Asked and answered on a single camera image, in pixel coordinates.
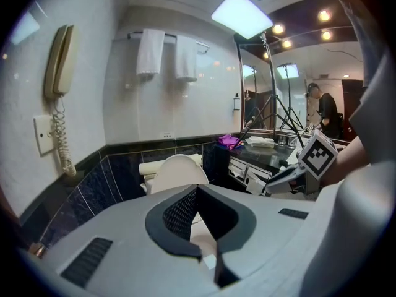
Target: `soap dispenser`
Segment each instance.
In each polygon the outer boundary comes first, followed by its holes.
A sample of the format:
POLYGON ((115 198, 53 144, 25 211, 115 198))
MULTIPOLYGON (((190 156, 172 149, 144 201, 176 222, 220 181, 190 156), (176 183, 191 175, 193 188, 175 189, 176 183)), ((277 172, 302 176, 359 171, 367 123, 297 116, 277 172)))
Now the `soap dispenser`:
POLYGON ((241 109, 241 99, 236 93, 234 98, 234 110, 240 110, 240 109, 241 109))

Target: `toilet lid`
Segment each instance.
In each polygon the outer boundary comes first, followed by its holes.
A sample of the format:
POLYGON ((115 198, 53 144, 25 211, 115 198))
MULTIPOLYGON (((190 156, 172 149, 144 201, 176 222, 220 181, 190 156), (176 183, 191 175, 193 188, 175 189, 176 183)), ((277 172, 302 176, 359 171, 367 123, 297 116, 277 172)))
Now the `toilet lid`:
POLYGON ((151 193, 191 184, 208 184, 204 170, 187 155, 167 158, 155 175, 151 193))

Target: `toilet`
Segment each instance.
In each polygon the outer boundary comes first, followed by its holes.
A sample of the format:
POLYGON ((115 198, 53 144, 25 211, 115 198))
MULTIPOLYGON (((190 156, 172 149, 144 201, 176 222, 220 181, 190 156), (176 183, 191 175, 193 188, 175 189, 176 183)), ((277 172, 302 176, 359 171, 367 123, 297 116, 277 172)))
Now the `toilet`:
MULTIPOLYGON (((208 178, 201 164, 202 156, 199 154, 190 156, 177 154, 165 161, 141 164, 145 166, 139 166, 139 172, 144 175, 146 193, 154 194, 184 185, 208 184, 208 178)), ((190 242, 200 247, 203 257, 201 268, 212 278, 216 265, 217 243, 199 213, 192 221, 190 242)))

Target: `telephone handset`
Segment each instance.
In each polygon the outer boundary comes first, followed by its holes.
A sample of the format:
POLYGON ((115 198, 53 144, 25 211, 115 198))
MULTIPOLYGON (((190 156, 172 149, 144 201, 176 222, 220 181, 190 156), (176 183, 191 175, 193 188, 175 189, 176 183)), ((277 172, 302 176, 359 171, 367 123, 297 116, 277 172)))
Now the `telephone handset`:
POLYGON ((68 176, 75 176, 76 170, 71 160, 71 154, 66 138, 64 107, 57 108, 58 99, 70 90, 77 49, 79 33, 74 25, 64 25, 58 29, 45 74, 44 94, 47 100, 53 101, 54 134, 63 172, 68 176))

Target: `towel rack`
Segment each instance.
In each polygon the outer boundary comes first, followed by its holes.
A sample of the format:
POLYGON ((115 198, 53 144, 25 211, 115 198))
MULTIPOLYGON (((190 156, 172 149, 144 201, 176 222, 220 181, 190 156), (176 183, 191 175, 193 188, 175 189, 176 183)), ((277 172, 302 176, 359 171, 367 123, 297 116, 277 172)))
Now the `towel rack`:
MULTIPOLYGON (((131 33, 128 33, 128 34, 127 34, 127 37, 128 37, 128 40, 130 40, 130 39, 132 38, 133 35, 136 36, 136 37, 141 37, 142 34, 143 34, 143 32, 141 32, 141 31, 139 31, 139 32, 131 32, 131 33)), ((165 36, 166 36, 166 37, 173 37, 173 38, 176 39, 176 35, 173 35, 173 34, 167 34, 167 33, 165 33, 165 36)), ((207 44, 205 44, 205 43, 203 43, 203 42, 196 41, 196 43, 197 43, 198 45, 201 45, 201 46, 203 46, 203 47, 206 47, 206 50, 205 50, 205 51, 198 51, 198 53, 200 53, 200 54, 206 54, 206 53, 208 52, 208 50, 210 49, 210 46, 207 45, 207 44)))

